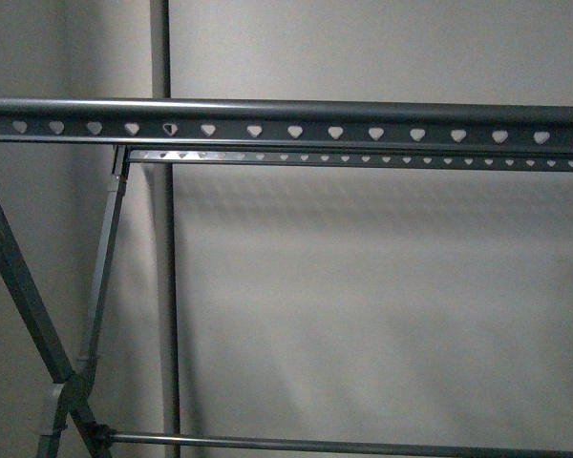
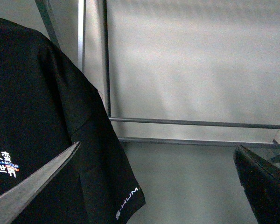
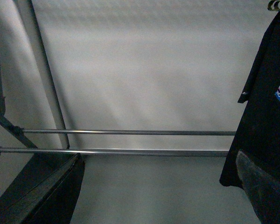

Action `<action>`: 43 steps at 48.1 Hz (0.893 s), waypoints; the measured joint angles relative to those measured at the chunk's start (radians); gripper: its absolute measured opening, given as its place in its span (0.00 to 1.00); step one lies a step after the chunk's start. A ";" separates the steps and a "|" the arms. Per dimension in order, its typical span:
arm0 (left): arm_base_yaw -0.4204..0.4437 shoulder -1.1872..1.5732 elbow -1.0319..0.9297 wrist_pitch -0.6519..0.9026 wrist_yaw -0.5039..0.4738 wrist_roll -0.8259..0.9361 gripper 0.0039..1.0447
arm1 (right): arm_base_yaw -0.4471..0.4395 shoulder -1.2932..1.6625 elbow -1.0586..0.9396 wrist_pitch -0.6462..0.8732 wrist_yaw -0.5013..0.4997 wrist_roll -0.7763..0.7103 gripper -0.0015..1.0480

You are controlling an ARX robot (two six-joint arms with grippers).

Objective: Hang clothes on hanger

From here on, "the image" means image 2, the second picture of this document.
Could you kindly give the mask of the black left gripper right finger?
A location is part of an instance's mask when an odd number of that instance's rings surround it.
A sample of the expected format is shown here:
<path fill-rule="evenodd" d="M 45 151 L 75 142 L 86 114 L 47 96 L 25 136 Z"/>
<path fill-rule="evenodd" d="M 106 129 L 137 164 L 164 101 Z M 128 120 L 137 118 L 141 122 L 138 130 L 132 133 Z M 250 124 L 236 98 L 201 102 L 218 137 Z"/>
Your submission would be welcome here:
<path fill-rule="evenodd" d="M 280 169 L 242 145 L 233 159 L 257 222 L 280 224 Z"/>

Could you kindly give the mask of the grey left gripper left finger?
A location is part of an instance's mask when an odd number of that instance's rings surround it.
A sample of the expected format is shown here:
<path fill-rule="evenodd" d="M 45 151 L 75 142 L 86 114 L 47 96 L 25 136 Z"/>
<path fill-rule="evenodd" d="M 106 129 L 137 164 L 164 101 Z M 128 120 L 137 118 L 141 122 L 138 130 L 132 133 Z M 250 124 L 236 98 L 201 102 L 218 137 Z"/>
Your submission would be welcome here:
<path fill-rule="evenodd" d="M 12 223 L 72 159 L 81 143 L 75 142 L 28 178 L 0 196 L 0 224 Z"/>

